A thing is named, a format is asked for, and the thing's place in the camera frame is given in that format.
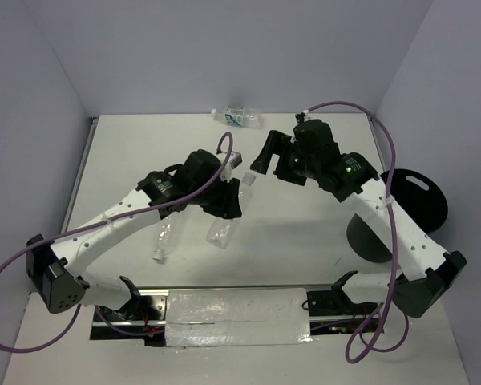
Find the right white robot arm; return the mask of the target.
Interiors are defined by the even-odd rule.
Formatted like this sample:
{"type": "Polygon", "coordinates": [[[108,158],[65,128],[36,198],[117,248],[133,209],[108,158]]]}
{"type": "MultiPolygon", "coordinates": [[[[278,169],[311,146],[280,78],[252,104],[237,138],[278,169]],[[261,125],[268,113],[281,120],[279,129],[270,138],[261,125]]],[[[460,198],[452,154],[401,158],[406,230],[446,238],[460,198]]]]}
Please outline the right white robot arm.
{"type": "Polygon", "coordinates": [[[279,180],[297,185],[316,181],[397,254],[395,279],[358,271],[339,278],[332,286],[338,312],[349,314],[364,302],[384,303],[390,298],[405,315],[421,318],[467,264],[460,252],[446,251],[420,229],[388,194],[386,182],[363,155],[340,151],[326,122],[301,121],[292,135],[270,131],[251,170],[266,174],[273,156],[278,157],[273,173],[279,180]]]}

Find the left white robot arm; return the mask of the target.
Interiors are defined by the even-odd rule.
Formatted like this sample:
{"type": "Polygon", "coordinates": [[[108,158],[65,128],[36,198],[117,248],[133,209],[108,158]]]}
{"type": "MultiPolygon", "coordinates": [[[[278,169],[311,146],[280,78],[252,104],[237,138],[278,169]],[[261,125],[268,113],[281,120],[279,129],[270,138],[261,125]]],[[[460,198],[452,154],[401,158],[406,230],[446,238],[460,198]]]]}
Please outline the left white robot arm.
{"type": "Polygon", "coordinates": [[[90,274],[87,268],[134,233],[152,226],[188,205],[220,219],[241,217],[240,181],[232,177],[242,162],[239,152],[213,155],[192,152],[182,164],[147,174],[120,202],[93,218],[97,229],[82,226],[78,234],[47,242],[42,235],[27,243],[26,272],[46,308],[60,314],[70,308],[100,306],[122,319],[132,319],[149,299],[126,276],[90,274]]]}

